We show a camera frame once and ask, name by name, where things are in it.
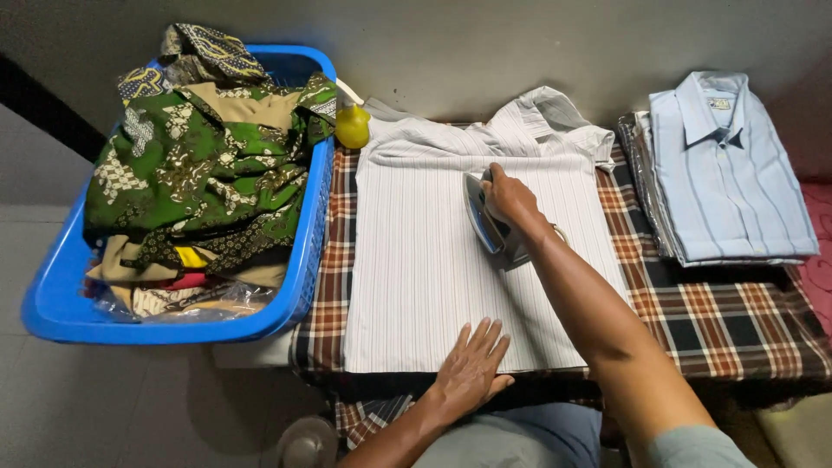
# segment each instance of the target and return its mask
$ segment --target yellow spray bottle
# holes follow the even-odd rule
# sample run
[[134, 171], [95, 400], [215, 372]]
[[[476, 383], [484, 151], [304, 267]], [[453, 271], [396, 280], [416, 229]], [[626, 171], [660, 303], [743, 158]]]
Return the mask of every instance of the yellow spray bottle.
[[344, 106], [335, 113], [335, 136], [342, 145], [349, 149], [363, 148], [369, 142], [370, 115], [361, 108], [364, 99], [361, 99], [355, 92], [339, 79], [335, 85], [346, 95]]

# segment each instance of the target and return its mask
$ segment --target shirt label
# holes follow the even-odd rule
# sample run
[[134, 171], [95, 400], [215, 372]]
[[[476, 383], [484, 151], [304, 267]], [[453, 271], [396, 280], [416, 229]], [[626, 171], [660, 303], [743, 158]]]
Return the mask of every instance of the shirt label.
[[730, 111], [730, 102], [719, 97], [708, 97], [708, 105], [717, 111]]

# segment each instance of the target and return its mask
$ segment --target hand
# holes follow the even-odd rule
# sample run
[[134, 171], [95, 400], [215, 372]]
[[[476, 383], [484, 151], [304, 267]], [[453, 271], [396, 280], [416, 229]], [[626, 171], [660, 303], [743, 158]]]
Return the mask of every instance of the hand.
[[543, 214], [537, 209], [532, 191], [518, 179], [507, 176], [496, 162], [490, 167], [493, 182], [482, 182], [488, 212], [512, 228], [540, 220]]
[[425, 394], [433, 401], [446, 424], [477, 410], [497, 393], [514, 383], [508, 375], [494, 376], [508, 349], [509, 338], [503, 336], [497, 346], [497, 338], [503, 329], [500, 320], [491, 324], [484, 318], [471, 334], [471, 324], [466, 323], [459, 332], [457, 344], [445, 359], [434, 383]]

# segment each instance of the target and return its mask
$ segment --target light blue striped shirt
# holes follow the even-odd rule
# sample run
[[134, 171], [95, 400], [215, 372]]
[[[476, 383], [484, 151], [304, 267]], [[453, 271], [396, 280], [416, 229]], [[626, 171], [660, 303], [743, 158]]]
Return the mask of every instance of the light blue striped shirt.
[[789, 158], [744, 73], [650, 95], [656, 174], [686, 260], [818, 253]]

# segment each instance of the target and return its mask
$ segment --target green batik shirt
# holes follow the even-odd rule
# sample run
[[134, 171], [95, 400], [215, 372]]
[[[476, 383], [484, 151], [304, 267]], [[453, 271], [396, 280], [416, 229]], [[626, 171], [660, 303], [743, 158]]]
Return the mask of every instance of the green batik shirt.
[[223, 122], [186, 88], [131, 100], [87, 190], [87, 242], [127, 234], [142, 244], [137, 268], [181, 268], [174, 245], [210, 246], [212, 273], [292, 244], [307, 178], [297, 162], [332, 135], [334, 84], [317, 72], [304, 88], [234, 91], [255, 100], [300, 92], [291, 128]]

